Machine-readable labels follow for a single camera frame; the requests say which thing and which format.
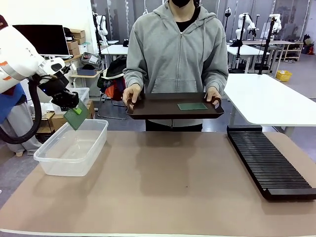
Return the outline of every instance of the hoodie pocket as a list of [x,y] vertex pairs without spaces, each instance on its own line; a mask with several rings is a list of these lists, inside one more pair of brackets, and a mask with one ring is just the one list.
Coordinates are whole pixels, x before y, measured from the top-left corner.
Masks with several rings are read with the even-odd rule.
[[175,93],[177,88],[177,79],[161,79],[155,80],[152,93]]
[[178,79],[177,91],[176,92],[197,92],[197,81],[196,80],[183,80]]

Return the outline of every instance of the yellow bin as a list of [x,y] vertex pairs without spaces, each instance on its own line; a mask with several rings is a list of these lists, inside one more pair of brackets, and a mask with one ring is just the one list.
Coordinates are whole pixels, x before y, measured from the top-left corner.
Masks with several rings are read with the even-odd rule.
[[292,75],[293,74],[289,71],[282,70],[277,72],[276,79],[279,79],[280,81],[289,81]]

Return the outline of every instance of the black pants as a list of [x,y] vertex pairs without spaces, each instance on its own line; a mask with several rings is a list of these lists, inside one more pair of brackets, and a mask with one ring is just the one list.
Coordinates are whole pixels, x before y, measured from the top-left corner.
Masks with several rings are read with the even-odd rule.
[[187,127],[169,127],[146,120],[147,132],[202,132],[203,124]]

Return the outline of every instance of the orange stripe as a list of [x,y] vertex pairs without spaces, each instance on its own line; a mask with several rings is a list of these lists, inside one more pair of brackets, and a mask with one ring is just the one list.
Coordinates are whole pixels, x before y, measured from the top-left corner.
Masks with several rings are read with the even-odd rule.
[[6,66],[6,65],[8,65],[7,61],[4,61],[3,63],[0,63],[0,66]]
[[8,76],[6,78],[3,78],[3,80],[10,80],[12,77]]

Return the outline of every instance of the slotted black tray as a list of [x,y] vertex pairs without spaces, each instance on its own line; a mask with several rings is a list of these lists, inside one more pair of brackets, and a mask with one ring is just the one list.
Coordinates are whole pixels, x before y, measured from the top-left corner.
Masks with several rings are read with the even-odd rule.
[[262,127],[228,126],[227,135],[265,199],[316,199],[316,189],[262,133]]
[[[182,111],[178,107],[181,103],[203,103],[207,110]],[[219,98],[207,102],[205,93],[154,93],[142,94],[133,109],[128,106],[127,114],[133,119],[217,119],[224,110]]]

